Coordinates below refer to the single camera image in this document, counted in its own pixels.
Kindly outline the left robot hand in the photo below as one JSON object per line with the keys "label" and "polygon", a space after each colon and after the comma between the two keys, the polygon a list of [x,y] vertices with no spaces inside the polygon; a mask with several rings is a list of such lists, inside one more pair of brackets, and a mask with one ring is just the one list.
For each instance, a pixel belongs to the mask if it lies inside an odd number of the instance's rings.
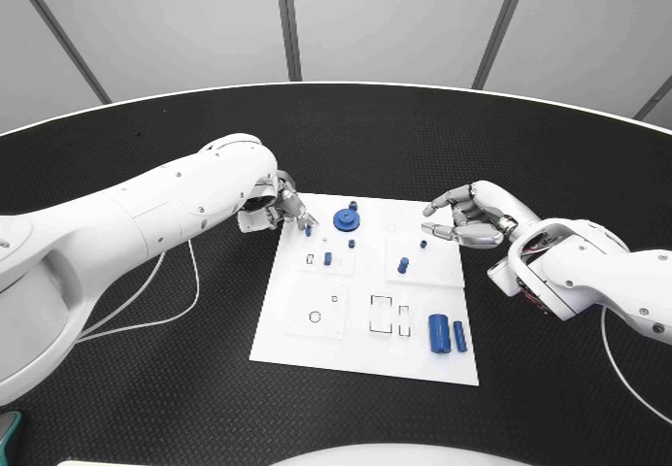
{"label": "left robot hand", "polygon": [[300,231],[311,230],[317,221],[300,198],[295,183],[278,170],[259,180],[240,210],[238,226],[243,233],[274,230],[281,222],[294,222]]}

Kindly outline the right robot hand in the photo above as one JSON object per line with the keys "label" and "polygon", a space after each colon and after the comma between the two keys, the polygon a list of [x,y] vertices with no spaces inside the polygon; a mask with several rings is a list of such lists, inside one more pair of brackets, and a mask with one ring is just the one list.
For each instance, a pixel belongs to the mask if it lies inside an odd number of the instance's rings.
{"label": "right robot hand", "polygon": [[448,208],[452,223],[424,222],[421,231],[471,249],[493,249],[504,240],[513,242],[540,222],[519,199],[494,183],[477,181],[445,191],[425,206],[431,217]]}

